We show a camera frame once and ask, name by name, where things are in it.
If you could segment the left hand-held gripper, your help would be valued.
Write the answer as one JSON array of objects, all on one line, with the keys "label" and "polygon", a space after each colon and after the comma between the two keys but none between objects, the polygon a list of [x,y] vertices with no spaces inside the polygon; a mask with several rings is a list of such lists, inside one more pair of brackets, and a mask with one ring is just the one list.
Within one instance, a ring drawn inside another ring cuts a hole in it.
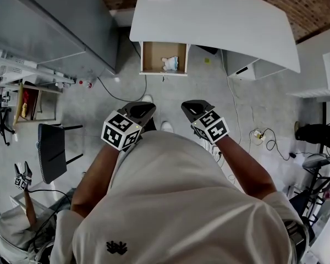
[{"label": "left hand-held gripper", "polygon": [[101,139],[118,151],[126,151],[138,141],[155,110],[156,105],[151,102],[127,103],[104,121]]}]

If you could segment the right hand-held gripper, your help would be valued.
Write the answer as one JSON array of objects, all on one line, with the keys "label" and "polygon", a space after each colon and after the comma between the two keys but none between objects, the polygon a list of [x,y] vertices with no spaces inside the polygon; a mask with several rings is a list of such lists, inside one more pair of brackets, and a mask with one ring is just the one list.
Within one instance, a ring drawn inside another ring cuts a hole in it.
[{"label": "right hand-held gripper", "polygon": [[194,133],[215,144],[222,137],[228,135],[226,121],[215,110],[215,106],[205,100],[189,100],[181,104],[181,109],[191,123]]}]

